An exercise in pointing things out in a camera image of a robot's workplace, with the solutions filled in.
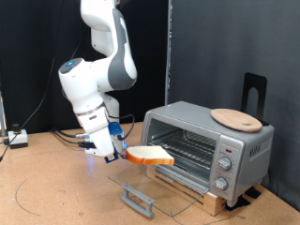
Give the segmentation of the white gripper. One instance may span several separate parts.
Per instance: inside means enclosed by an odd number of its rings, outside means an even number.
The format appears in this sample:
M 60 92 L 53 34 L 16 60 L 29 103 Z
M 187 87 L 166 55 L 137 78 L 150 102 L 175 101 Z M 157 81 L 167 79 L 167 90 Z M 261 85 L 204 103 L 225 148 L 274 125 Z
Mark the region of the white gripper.
M 91 141 L 97 149 L 97 155 L 114 159 L 113 142 L 109 131 L 109 121 L 105 107 L 86 115 L 78 117 L 82 128 L 89 134 Z

